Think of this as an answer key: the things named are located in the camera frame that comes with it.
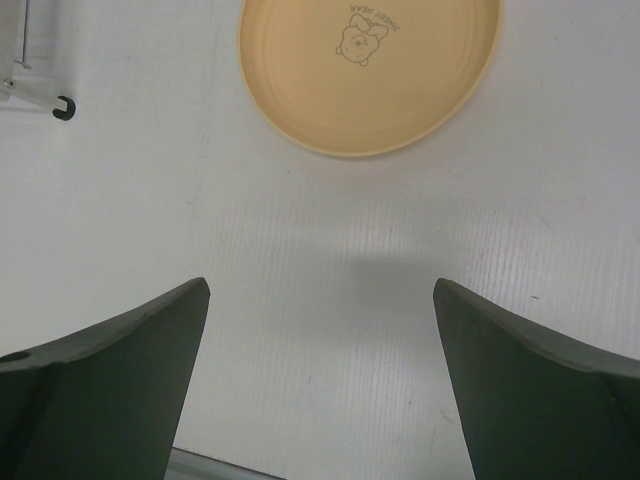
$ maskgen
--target gray strip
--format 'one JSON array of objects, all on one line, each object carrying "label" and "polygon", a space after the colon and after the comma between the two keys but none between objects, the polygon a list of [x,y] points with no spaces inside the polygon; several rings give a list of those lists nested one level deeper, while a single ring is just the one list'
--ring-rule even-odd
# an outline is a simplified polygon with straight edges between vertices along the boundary
[{"label": "gray strip", "polygon": [[174,448],[164,480],[278,480]]}]

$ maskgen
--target bear face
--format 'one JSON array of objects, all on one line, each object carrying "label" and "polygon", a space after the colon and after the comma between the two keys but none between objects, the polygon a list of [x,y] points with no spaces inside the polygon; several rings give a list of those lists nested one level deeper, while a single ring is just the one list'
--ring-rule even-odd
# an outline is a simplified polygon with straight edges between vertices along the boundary
[{"label": "bear face", "polygon": [[336,53],[364,67],[388,33],[389,29],[386,26],[374,25],[362,15],[355,14],[351,17],[349,26],[342,32],[342,42],[336,48]]}]

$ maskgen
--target yellow plate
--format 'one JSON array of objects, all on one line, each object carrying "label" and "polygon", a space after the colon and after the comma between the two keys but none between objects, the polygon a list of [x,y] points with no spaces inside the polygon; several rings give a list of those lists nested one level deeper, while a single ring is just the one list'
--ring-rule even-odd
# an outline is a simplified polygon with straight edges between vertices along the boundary
[{"label": "yellow plate", "polygon": [[478,86],[501,0],[245,0],[238,33],[251,95],[284,135],[340,156],[424,137]]}]

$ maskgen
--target tabletop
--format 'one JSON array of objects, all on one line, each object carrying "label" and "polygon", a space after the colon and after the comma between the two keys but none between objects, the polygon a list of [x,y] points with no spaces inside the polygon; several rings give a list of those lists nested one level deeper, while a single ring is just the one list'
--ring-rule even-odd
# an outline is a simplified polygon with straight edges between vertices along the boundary
[{"label": "tabletop", "polygon": [[471,101],[368,161],[266,124],[240,8],[59,2],[78,113],[0,122],[0,355],[202,275],[176,446],[290,480],[473,478],[439,277],[640,358],[637,1],[507,0]]}]

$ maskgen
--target plate rim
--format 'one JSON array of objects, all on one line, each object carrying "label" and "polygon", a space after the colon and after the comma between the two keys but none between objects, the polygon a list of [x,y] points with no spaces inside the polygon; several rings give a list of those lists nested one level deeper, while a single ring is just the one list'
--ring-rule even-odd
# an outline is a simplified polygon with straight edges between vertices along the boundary
[{"label": "plate rim", "polygon": [[247,80],[247,75],[244,69],[244,62],[242,59],[242,47],[241,47],[241,37],[242,37],[242,25],[244,22],[244,17],[245,17],[245,13],[247,11],[247,7],[249,5],[250,2],[254,2],[257,0],[242,0],[242,9],[240,11],[240,16],[238,18],[238,26],[236,28],[237,33],[236,33],[236,52],[237,52],[237,59],[238,59],[238,63],[240,66],[240,73],[242,74],[242,81],[244,83],[244,86],[246,88],[246,90],[249,92],[249,96],[251,97],[251,101],[253,102],[254,106],[258,109],[258,111],[261,113],[262,117],[267,121],[267,123],[273,127],[278,133],[280,133],[282,136],[284,136],[285,138],[287,138],[289,141],[293,142],[294,144],[301,146],[307,150],[310,150],[312,152],[316,152],[316,153],[321,153],[323,155],[328,155],[331,157],[336,157],[336,158],[346,158],[346,159],[354,159],[354,158],[361,158],[361,157],[373,157],[373,156],[377,156],[377,155],[382,155],[385,153],[389,153],[389,152],[393,152],[396,150],[400,150],[404,147],[407,147],[411,144],[414,144],[420,140],[422,140],[423,138],[427,137],[428,135],[432,134],[433,132],[435,132],[436,130],[438,130],[440,127],[442,127],[445,123],[447,123],[455,114],[457,114],[463,106],[465,106],[467,104],[467,102],[471,99],[471,97],[476,93],[476,91],[478,90],[478,88],[480,87],[480,84],[484,81],[484,79],[487,76],[487,73],[489,71],[489,67],[493,64],[493,60],[496,56],[496,51],[498,50],[498,46],[500,43],[500,39],[502,38],[502,32],[503,32],[503,22],[504,22],[504,4],[505,4],[505,0],[495,0],[497,2],[497,6],[498,6],[498,18],[497,18],[497,23],[496,23],[496,29],[495,29],[495,35],[493,36],[493,41],[491,43],[491,48],[489,49],[489,54],[487,55],[487,58],[484,62],[484,65],[482,66],[482,68],[480,69],[480,72],[478,73],[476,79],[474,80],[473,84],[471,85],[471,87],[467,90],[467,92],[460,98],[460,100],[453,106],[453,108],[451,108],[449,110],[449,112],[444,115],[440,120],[438,120],[437,122],[435,122],[433,125],[431,125],[429,128],[425,129],[424,131],[413,135],[412,137],[409,137],[408,139],[405,139],[401,142],[396,142],[393,143],[391,145],[389,145],[388,147],[384,147],[384,148],[377,148],[377,149],[370,149],[370,150],[359,150],[357,152],[344,152],[342,150],[339,149],[325,149],[325,148],[321,148],[321,147],[317,147],[315,145],[311,145],[309,143],[306,143],[296,137],[294,137],[293,135],[289,134],[288,132],[286,132],[285,130],[283,130],[282,128],[280,128],[278,125],[276,125],[276,123],[269,117],[269,115],[265,112],[265,110],[262,108],[262,106],[260,105],[260,103],[258,102],[258,100],[256,99],[253,90],[251,89],[251,87],[249,86],[249,81]]}]

